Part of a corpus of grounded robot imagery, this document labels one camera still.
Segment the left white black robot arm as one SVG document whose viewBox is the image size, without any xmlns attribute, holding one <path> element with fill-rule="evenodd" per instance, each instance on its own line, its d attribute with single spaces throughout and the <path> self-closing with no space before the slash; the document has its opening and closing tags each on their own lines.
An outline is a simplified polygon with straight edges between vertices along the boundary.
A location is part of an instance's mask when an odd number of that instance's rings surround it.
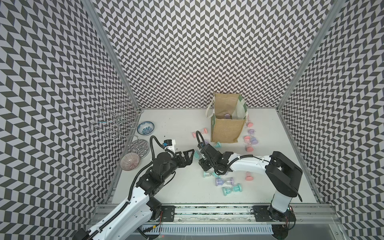
<svg viewBox="0 0 384 240">
<path fill-rule="evenodd" d="M 154 196 L 164 187 L 165 180 L 178 168 L 193 162 L 195 150 L 159 153 L 135 176 L 129 195 L 114 210 L 89 230 L 80 229 L 73 240 L 125 240 L 150 220 L 157 220 L 162 204 Z"/>
</svg>

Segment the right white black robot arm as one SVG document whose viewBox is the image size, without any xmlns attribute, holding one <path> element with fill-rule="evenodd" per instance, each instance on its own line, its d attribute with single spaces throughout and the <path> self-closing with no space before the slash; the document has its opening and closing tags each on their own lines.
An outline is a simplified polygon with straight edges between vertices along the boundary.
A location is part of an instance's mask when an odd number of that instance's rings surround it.
<svg viewBox="0 0 384 240">
<path fill-rule="evenodd" d="M 270 156 L 256 157 L 216 150 L 210 144 L 199 143 L 202 154 L 199 165 L 204 171 L 214 170 L 218 176 L 228 172 L 250 172 L 268 177 L 276 191 L 266 209 L 273 222 L 288 220 L 290 203 L 298 197 L 303 170 L 283 153 L 274 151 Z"/>
</svg>

